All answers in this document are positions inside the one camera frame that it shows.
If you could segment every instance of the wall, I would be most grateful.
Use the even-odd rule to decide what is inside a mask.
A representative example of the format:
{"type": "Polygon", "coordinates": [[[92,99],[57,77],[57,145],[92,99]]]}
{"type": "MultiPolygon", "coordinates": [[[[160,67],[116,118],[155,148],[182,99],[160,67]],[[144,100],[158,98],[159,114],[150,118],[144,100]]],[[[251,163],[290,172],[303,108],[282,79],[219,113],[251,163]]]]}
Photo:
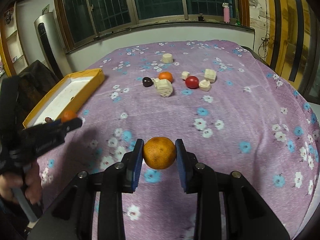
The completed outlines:
{"type": "MultiPolygon", "coordinates": [[[[267,12],[269,11],[268,0],[249,0],[250,9],[250,27],[256,31],[254,52],[258,54],[259,46],[262,43],[261,38],[266,36],[267,26],[269,31],[269,22],[267,23],[267,12]]],[[[263,48],[259,50],[262,57],[265,56],[263,48]]]]}
{"type": "Polygon", "coordinates": [[[17,4],[20,39],[30,64],[37,59],[41,62],[44,61],[44,56],[36,35],[34,21],[41,16],[42,9],[48,4],[50,5],[49,11],[53,12],[56,19],[53,0],[24,0],[17,4]]]}

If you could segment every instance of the pink water bottle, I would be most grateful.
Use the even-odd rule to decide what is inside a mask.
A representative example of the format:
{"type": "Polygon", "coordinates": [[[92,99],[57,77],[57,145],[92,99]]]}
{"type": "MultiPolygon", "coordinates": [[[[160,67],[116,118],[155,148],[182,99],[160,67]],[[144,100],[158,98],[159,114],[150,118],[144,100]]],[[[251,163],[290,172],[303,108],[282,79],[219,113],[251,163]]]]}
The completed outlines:
{"type": "Polygon", "coordinates": [[[228,3],[223,3],[223,21],[225,23],[230,23],[230,9],[228,3]]]}

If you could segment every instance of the window sill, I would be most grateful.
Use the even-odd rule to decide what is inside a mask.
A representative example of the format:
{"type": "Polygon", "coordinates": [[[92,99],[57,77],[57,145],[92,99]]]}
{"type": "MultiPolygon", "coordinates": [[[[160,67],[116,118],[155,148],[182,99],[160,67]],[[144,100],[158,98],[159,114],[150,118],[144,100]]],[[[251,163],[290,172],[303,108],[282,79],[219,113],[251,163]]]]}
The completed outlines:
{"type": "Polygon", "coordinates": [[[173,27],[173,26],[200,26],[200,25],[206,25],[207,27],[215,26],[223,29],[236,29],[246,32],[255,32],[254,28],[246,27],[246,26],[238,26],[234,25],[232,23],[224,23],[216,20],[207,20],[204,22],[199,22],[198,20],[187,20],[187,21],[176,21],[176,22],[152,22],[152,23],[146,23],[146,24],[140,24],[140,25],[134,25],[131,27],[127,27],[125,29],[120,29],[115,32],[106,33],[101,36],[98,36],[95,40],[91,40],[86,42],[85,44],[82,44],[68,52],[66,54],[71,54],[72,52],[77,51],[78,49],[82,49],[83,47],[89,46],[91,44],[94,44],[96,42],[100,42],[109,38],[113,38],[119,35],[126,34],[128,32],[133,31],[140,31],[140,30],[146,30],[146,29],[152,29],[152,28],[163,28],[163,27],[173,27]]]}

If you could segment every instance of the window frame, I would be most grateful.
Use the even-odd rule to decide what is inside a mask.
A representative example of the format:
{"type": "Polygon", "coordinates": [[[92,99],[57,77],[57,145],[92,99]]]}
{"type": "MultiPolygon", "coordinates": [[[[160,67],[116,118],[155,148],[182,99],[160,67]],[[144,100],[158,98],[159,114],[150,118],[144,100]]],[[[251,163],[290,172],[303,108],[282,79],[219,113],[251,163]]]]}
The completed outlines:
{"type": "MultiPolygon", "coordinates": [[[[234,6],[235,8],[239,8],[239,12],[236,11],[236,14],[239,15],[239,20],[242,23],[243,26],[250,26],[250,20],[248,21],[247,19],[244,19],[244,16],[248,16],[249,12],[249,1],[243,1],[243,0],[234,0],[234,6]],[[240,8],[245,8],[245,13],[244,16],[242,15],[242,11],[240,8]]],[[[131,19],[131,22],[123,25],[119,25],[107,30],[104,30],[102,32],[97,32],[96,26],[94,24],[93,20],[93,15],[92,15],[92,10],[91,10],[91,5],[89,3],[89,0],[86,0],[87,3],[87,8],[90,16],[90,21],[93,27],[94,34],[91,35],[90,37],[87,37],[79,42],[74,42],[73,37],[71,35],[71,30],[69,27],[69,23],[67,20],[66,16],[66,11],[64,8],[64,1],[63,0],[54,0],[54,5],[56,9],[56,14],[57,14],[57,20],[59,23],[59,27],[61,30],[62,38],[66,46],[66,52],[70,52],[82,45],[88,44],[90,42],[93,42],[97,39],[100,39],[100,36],[104,36],[106,34],[110,33],[117,33],[119,31],[123,31],[125,29],[130,29],[130,27],[136,27],[136,26],[145,26],[145,25],[154,25],[154,24],[162,24],[162,23],[170,23],[170,22],[197,22],[198,21],[198,16],[199,15],[193,15],[193,14],[188,14],[188,9],[187,9],[187,1],[182,0],[182,6],[183,6],[183,14],[182,15],[172,15],[172,16],[163,16],[163,17],[155,17],[155,18],[149,18],[149,19],[144,19],[144,20],[139,20],[138,17],[138,12],[136,8],[136,3],[135,0],[126,0],[127,2],[127,7],[129,11],[129,16],[131,19]]],[[[204,19],[209,22],[223,22],[223,17],[222,16],[213,16],[213,15],[203,15],[204,19]]],[[[231,18],[230,19],[231,24],[236,23],[236,18],[231,18]]]]}

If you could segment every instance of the window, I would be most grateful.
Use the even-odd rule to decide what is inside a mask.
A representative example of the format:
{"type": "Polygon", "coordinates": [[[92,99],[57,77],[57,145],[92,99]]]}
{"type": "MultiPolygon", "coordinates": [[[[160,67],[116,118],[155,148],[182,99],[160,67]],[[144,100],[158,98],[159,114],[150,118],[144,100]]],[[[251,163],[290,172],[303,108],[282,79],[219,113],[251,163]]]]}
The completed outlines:
{"type": "Polygon", "coordinates": [[[236,0],[55,0],[58,22],[69,50],[95,37],[138,24],[223,20],[223,3],[236,18],[236,0]]]}

